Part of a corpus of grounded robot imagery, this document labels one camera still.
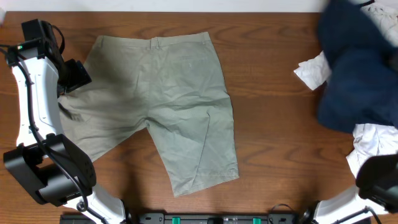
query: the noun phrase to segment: brown wooden surface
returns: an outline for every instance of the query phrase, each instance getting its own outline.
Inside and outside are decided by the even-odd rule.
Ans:
[[[23,41],[21,22],[39,18],[65,35],[65,59],[84,61],[98,35],[136,39],[208,31],[223,67],[234,109],[238,180],[174,198],[169,177],[147,131],[98,159],[98,183],[135,212],[262,213],[277,203],[303,210],[354,183],[345,156],[350,134],[328,130],[315,113],[321,90],[293,73],[320,53],[318,14],[135,12],[8,12],[0,43]],[[0,60],[0,153],[15,148],[17,87]],[[0,162],[0,223],[57,223],[71,212],[38,205]],[[392,215],[382,219],[396,222]]]

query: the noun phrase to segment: tabletop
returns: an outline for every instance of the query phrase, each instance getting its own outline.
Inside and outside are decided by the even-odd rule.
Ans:
[[[286,203],[301,212],[334,197],[354,177],[345,157],[351,134],[318,124],[323,88],[311,91],[293,73],[320,53],[319,14],[176,12],[7,12],[0,44],[23,42],[21,22],[42,19],[65,36],[65,60],[84,62],[99,35],[150,39],[208,31],[234,114],[239,176],[209,189],[175,198],[169,177],[145,130],[94,162],[97,181],[123,199],[132,212],[266,213]],[[16,147],[17,85],[0,60],[0,155]],[[39,205],[0,163],[1,223],[57,223],[73,210]],[[384,223],[397,218],[387,215]]]

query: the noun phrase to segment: green shorts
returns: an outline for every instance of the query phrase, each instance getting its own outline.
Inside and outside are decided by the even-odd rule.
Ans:
[[[207,32],[99,36],[85,68],[93,81],[59,102],[66,136],[92,160],[147,128],[175,196],[239,177],[231,100]]]

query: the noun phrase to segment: blue garment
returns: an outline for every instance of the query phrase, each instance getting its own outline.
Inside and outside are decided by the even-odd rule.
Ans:
[[[352,133],[355,124],[398,127],[398,74],[388,66],[395,49],[359,7],[331,0],[318,38],[332,69],[318,109],[320,124]]]

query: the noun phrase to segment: crumpled white cloth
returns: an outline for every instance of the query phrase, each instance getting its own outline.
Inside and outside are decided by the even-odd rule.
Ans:
[[[397,9],[375,2],[362,7],[361,10],[373,20],[391,44],[398,46]],[[311,90],[318,88],[331,75],[323,52],[314,59],[300,63],[299,66],[294,72]],[[354,150],[346,159],[355,177],[368,158],[398,153],[398,129],[393,126],[357,124],[353,136]]]
[[[398,46],[398,10],[384,6],[378,2],[364,6],[361,10],[368,15],[378,26],[382,35]],[[294,73],[311,89],[314,90],[322,85],[331,75],[331,70],[326,58],[321,52],[314,59],[299,64]]]

